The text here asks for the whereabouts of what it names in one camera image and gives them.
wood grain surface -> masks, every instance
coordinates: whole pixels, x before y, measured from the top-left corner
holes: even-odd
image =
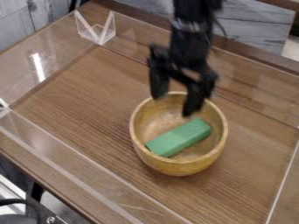
[[[86,4],[82,10],[97,15],[93,21],[104,17],[100,12],[104,10],[96,3]],[[144,59],[144,44],[137,45],[126,39],[125,42],[136,47],[134,57]],[[264,223],[299,137],[288,120],[279,118],[285,115],[285,108],[275,108],[273,105],[276,101],[279,105],[284,102],[288,105],[293,99],[297,100],[296,77],[223,50],[210,54],[209,63],[220,69],[224,78],[217,91],[233,99],[219,95],[212,98],[228,119],[228,141],[219,161],[209,169],[188,178],[170,178],[142,164],[130,144],[129,116],[136,105],[149,96],[148,68],[134,57],[129,59],[92,46],[45,85],[13,105],[13,110],[189,222]],[[182,90],[174,83],[172,89]],[[245,96],[239,100],[235,95],[243,93]],[[88,191],[89,188],[98,191],[102,185],[93,164],[85,159],[72,160],[80,154],[65,154],[65,150],[41,141],[36,135],[26,135],[26,138],[36,145],[46,145],[46,150],[40,150],[33,156],[1,136],[1,154],[89,221],[125,223],[117,215],[112,217],[110,210]],[[38,155],[68,169],[88,188],[80,187],[76,179],[60,175]],[[295,213],[287,206],[280,206],[279,211],[281,214]],[[293,216],[285,216],[284,220],[295,223]]]

green block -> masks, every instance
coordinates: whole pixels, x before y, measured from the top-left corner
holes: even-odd
[[[156,155],[168,158],[210,134],[210,126],[198,118],[169,130],[145,144]]]

